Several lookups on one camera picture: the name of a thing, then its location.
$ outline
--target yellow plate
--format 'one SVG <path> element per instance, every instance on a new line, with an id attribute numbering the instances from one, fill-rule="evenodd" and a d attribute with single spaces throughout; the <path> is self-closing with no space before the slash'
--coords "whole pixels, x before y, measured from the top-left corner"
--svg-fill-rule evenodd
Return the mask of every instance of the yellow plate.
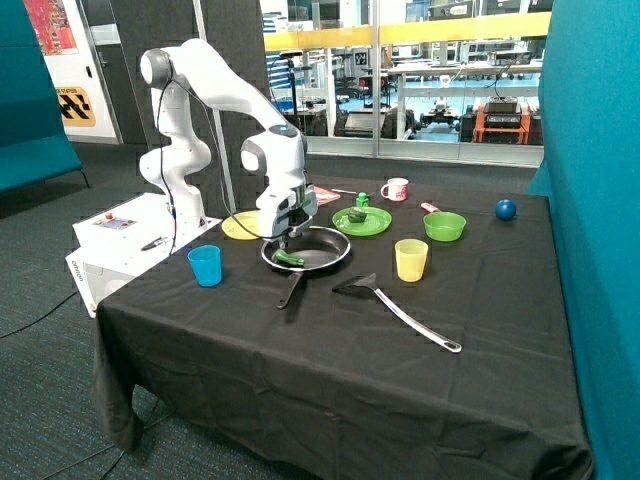
<path id="1" fill-rule="evenodd" d="M 236 213 L 234 216 L 245 228 L 252 232 L 258 230 L 258 210 Z M 245 232 L 233 217 L 229 217 L 222 222 L 222 231 L 235 240 L 255 240 L 258 238 Z"/>

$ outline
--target green bowl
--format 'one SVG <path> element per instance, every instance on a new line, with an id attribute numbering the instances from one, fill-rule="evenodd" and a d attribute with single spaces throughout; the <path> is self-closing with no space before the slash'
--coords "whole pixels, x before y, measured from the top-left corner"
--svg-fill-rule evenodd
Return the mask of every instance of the green bowl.
<path id="1" fill-rule="evenodd" d="M 467 221 L 452 212 L 433 212 L 425 215 L 424 228 L 427 235 L 438 242 L 453 242 L 460 238 Z"/>

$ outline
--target blue ball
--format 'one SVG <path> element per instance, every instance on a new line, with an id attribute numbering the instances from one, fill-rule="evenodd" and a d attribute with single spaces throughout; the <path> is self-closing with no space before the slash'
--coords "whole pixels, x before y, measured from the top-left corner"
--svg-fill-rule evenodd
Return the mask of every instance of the blue ball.
<path id="1" fill-rule="evenodd" d="M 516 204 L 509 199 L 500 200 L 496 204 L 496 217 L 500 220 L 511 220 L 516 214 Z"/>

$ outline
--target gray carpet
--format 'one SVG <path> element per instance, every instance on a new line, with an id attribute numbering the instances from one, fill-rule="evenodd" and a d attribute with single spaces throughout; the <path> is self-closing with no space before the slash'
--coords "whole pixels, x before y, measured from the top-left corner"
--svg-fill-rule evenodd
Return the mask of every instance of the gray carpet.
<path id="1" fill-rule="evenodd" d="M 92 184 L 79 173 L 0 195 L 0 336 L 45 315 L 74 291 L 64 257 L 77 247 L 71 225 L 138 193 L 153 191 L 137 171 L 138 147 L 76 145 Z M 309 158 L 311 176 L 384 179 L 524 192 L 534 171 L 371 159 Z M 45 478 L 108 447 L 91 404 L 93 321 L 78 296 L 38 324 L 0 339 L 0 478 Z M 148 418 L 156 399 L 142 389 Z M 171 412 L 159 403 L 153 423 Z M 51 478 L 99 479 L 120 452 L 110 448 Z M 125 455 L 113 479 L 312 479 L 267 462 L 219 432 L 170 416 Z"/>

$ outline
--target green toy vegetable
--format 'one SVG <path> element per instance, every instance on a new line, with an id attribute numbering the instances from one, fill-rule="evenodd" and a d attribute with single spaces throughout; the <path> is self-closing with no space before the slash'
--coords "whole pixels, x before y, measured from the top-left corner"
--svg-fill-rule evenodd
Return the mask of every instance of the green toy vegetable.
<path id="1" fill-rule="evenodd" d="M 359 207 L 353 207 L 351 210 L 349 210 L 347 218 L 351 223 L 362 223 L 367 218 L 367 212 Z"/>
<path id="2" fill-rule="evenodd" d="M 296 257 L 295 255 L 290 255 L 281 248 L 276 250 L 276 258 L 281 262 L 288 263 L 289 265 L 293 265 L 294 267 L 303 267 L 304 266 L 304 258 Z"/>

